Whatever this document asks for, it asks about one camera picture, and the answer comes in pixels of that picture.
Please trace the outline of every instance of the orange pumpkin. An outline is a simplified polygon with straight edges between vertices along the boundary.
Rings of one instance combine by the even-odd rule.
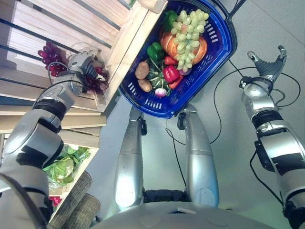
[[[178,56],[177,52],[177,46],[178,44],[174,43],[174,39],[176,38],[176,35],[172,35],[172,33],[164,32],[163,30],[160,31],[160,44],[162,45],[163,49],[167,52],[167,54],[174,58],[176,60],[176,57]],[[199,38],[200,45],[192,51],[192,53],[195,55],[195,58],[192,60],[192,64],[198,63],[202,58],[205,56],[208,44],[206,40],[200,36]]]

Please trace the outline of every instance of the wooden slat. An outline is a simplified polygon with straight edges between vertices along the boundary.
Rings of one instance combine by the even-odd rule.
[[[118,87],[120,86],[120,83],[122,82],[123,78],[127,74],[132,62],[138,55],[140,49],[142,48],[146,38],[148,37],[149,33],[153,29],[155,23],[159,19],[162,11],[165,9],[167,5],[164,5],[163,9],[159,14],[156,14],[152,12],[151,10],[148,11],[143,23],[141,24],[137,34],[135,35],[128,51],[126,52],[122,63],[118,67],[117,71],[115,72],[115,75],[113,76],[112,81],[110,82],[109,88],[105,92],[105,100],[106,104],[110,102],[112,97],[114,96],[115,92],[117,91]]]
[[[0,80],[0,95],[35,101],[43,89],[21,85],[18,83],[12,83]],[[88,109],[88,110],[97,110],[95,101],[88,98],[77,97],[75,100],[74,106],[75,108]]]
[[[93,136],[100,136],[100,127],[89,127],[89,128],[78,128],[78,129],[70,129],[73,132],[93,135]]]
[[[45,78],[48,77],[45,65],[41,61],[16,54],[11,51],[8,51],[4,55],[6,56],[6,60],[0,62],[0,65],[16,69],[18,71],[43,76]]]
[[[30,2],[113,45],[118,30],[73,0],[30,0]]]
[[[82,0],[102,15],[122,27],[126,23],[128,9],[117,0]]]
[[[0,31],[0,44],[37,57],[39,57],[37,51],[42,50],[45,45],[45,41],[2,23],[0,23]]]
[[[134,39],[141,23],[143,22],[148,9],[135,2],[130,9],[126,23],[120,29],[115,45],[111,49],[111,54],[108,58],[106,68],[109,71],[110,82],[115,75],[119,65],[126,54],[129,45]]]
[[[110,52],[110,49],[105,45],[71,29],[35,9],[22,4],[19,1],[0,0],[0,2],[2,8],[2,10],[0,10],[1,18],[7,21],[76,50],[81,50],[88,46],[94,46],[103,50],[106,56]]]
[[[74,144],[83,147],[90,147],[90,148],[98,148],[99,147],[99,137],[75,133],[69,130],[61,130],[58,133],[63,142],[66,144]],[[10,134],[5,134],[5,139],[8,139]]]
[[[9,106],[0,105],[0,115],[24,115],[31,110],[31,106]],[[89,111],[79,108],[70,108],[66,113],[67,116],[99,116],[100,112]]]
[[[16,83],[26,83],[29,86],[37,86],[42,88],[47,88],[51,85],[48,78],[1,66],[0,80],[10,80]],[[81,97],[94,99],[92,94],[81,94]]]
[[[11,133],[22,116],[0,116],[0,134]],[[106,117],[101,116],[65,116],[61,122],[63,129],[105,126]]]
[[[63,129],[106,126],[106,116],[66,116],[61,122]]]

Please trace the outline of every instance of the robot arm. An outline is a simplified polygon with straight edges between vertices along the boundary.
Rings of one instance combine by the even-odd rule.
[[[14,128],[3,149],[0,173],[14,179],[27,192],[46,221],[53,212],[48,180],[42,168],[50,165],[63,148],[58,135],[61,121],[83,90],[83,73],[97,73],[94,54],[83,52],[69,61],[69,70],[61,73],[34,103]],[[0,221],[3,228],[35,228],[10,186],[0,181]]]
[[[305,222],[305,149],[269,94],[286,61],[285,48],[278,48],[280,55],[274,63],[248,52],[260,77],[243,77],[240,87],[244,90],[242,102],[256,129],[258,140],[254,144],[260,162],[266,170],[276,173],[284,216],[297,229]]]

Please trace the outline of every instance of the green leafy vegetable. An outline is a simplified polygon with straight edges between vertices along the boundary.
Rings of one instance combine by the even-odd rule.
[[[65,145],[55,162],[43,169],[48,175],[49,182],[53,187],[66,185],[73,182],[73,174],[78,166],[89,157],[90,152],[88,148],[78,147],[73,149]]]

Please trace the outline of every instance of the plastic shopping basket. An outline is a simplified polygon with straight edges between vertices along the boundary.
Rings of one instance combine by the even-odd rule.
[[[215,7],[205,0],[169,1],[120,85],[120,91],[133,106],[144,113],[160,118],[171,118],[173,115],[177,115],[230,56],[233,55],[237,48],[237,38],[232,23],[232,16],[245,0],[241,0],[231,13],[226,10],[219,0],[212,0],[212,2],[221,9],[225,19],[222,18]],[[148,93],[142,91],[135,77],[135,70],[139,62],[148,58],[146,53],[148,46],[155,41],[159,41],[159,31],[165,13],[169,10],[174,10],[180,14],[182,10],[185,10],[189,14],[197,9],[210,14],[205,26],[205,32],[203,33],[208,43],[205,57],[193,66],[192,72],[183,78],[169,96],[158,98],[154,95],[153,91]]]

